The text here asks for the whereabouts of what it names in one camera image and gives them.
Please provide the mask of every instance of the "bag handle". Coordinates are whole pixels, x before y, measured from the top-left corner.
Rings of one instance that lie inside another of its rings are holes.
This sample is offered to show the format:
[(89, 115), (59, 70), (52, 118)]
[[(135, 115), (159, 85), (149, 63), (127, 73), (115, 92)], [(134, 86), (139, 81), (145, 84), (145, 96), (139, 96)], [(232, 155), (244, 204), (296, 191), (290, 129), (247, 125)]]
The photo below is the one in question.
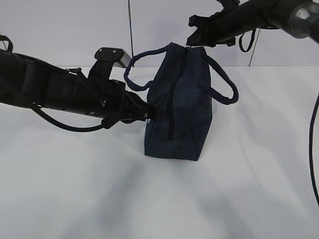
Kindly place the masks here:
[(207, 93), (209, 94), (212, 98), (217, 100), (218, 102), (224, 104), (224, 105), (231, 105), (234, 104), (238, 101), (239, 95), (238, 95), (238, 90), (235, 84), (229, 79), (228, 75), (226, 72), (221, 68), (221, 66), (213, 60), (211, 57), (208, 55), (203, 56), (204, 59), (207, 61), (207, 63), (217, 72), (218, 75), (221, 76), (221, 78), (224, 79), (224, 81), (231, 87), (231, 89), (234, 92), (233, 98), (228, 98), (211, 88), (211, 86), (205, 85), (201, 83), (199, 86)]
[(0, 34), (0, 41), (7, 41), (8, 42), (7, 51), (8, 52), (12, 52), (13, 51), (13, 43), (7, 36), (4, 36), (4, 35)]
[(161, 53), (164, 53), (166, 51), (168, 51), (170, 45), (167, 45), (166, 47), (163, 47), (163, 48), (160, 48), (158, 50), (154, 50), (154, 51), (147, 51), (147, 52), (144, 52), (144, 53), (141, 53), (139, 55), (136, 55), (134, 56), (128, 67), (126, 68), (125, 70), (125, 73), (124, 73), (124, 80), (126, 81), (126, 83), (128, 84), (128, 86), (133, 90), (133, 91), (145, 91), (147, 90), (148, 88), (150, 88), (153, 84), (153, 81), (149, 81), (147, 82), (146, 85), (144, 86), (139, 86), (137, 84), (135, 84), (134, 82), (132, 82), (130, 79), (129, 79), (129, 73), (130, 73), (130, 70), (131, 68), (134, 66), (134, 64), (140, 60), (141, 58), (143, 57), (146, 57), (146, 56), (150, 56), (150, 55), (158, 55), (158, 54), (161, 54)]

